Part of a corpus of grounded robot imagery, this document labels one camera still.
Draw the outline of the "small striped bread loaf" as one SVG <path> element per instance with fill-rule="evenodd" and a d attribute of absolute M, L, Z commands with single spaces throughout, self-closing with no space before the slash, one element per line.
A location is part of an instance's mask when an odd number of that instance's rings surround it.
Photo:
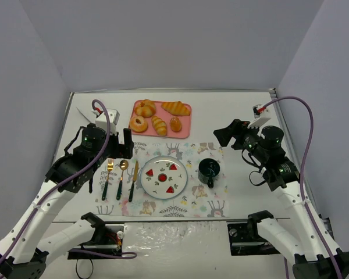
<path fill-rule="evenodd" d="M 168 131 L 166 123 L 158 116 L 152 116 L 151 121 L 155 132 L 161 137 L 165 137 Z"/>

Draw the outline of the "silver metal tongs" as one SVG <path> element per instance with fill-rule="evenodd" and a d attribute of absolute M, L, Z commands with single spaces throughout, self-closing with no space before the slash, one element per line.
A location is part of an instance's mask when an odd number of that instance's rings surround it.
<path fill-rule="evenodd" d="M 95 123 L 95 115 L 93 113 L 87 112 L 78 107 L 76 109 L 89 123 Z"/>

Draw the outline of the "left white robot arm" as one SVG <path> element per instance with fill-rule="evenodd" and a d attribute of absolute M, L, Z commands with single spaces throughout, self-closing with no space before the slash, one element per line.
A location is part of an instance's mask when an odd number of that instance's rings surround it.
<path fill-rule="evenodd" d="M 61 209 L 91 184 L 97 169 L 107 159 L 130 159 L 134 142 L 131 129 L 119 134 L 105 131 L 95 124 L 80 127 L 81 140 L 73 152 L 66 151 L 49 169 L 45 180 L 16 225 L 0 240 L 0 274 L 2 278 L 39 278 L 50 259 L 50 251 L 39 248 L 44 232 Z"/>

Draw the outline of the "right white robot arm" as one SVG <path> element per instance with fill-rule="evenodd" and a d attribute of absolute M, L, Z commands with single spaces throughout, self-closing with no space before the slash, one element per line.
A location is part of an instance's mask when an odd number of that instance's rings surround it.
<path fill-rule="evenodd" d="M 249 127 L 239 119 L 213 133 L 222 147 L 231 139 L 234 150 L 247 151 L 272 194 L 286 210 L 297 237 L 284 229 L 267 210 L 248 216 L 253 238 L 263 238 L 292 265 L 295 278 L 346 278 L 349 275 L 349 252 L 341 250 L 316 213 L 300 173 L 282 148 L 283 130 L 276 126 Z"/>

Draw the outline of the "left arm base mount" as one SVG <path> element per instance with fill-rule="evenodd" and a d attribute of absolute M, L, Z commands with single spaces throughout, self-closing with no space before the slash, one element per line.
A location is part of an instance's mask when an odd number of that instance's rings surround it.
<path fill-rule="evenodd" d="M 93 235 L 92 239 L 88 242 L 84 242 L 79 246 L 74 247 L 77 250 L 87 250 L 95 253 L 101 253 L 110 256 L 122 255 L 123 240 L 119 237 L 124 237 L 124 227 L 122 224 L 107 224 L 105 231 L 100 235 Z M 102 260 L 106 257 L 98 256 L 95 254 L 87 254 L 71 251 L 67 253 L 68 260 Z"/>

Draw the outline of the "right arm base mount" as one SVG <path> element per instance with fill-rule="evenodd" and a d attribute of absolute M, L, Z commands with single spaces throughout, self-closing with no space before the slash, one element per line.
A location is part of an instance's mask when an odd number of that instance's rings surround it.
<path fill-rule="evenodd" d="M 246 222 L 227 223 L 232 256 L 277 255 L 279 252 L 267 240 L 250 235 Z"/>

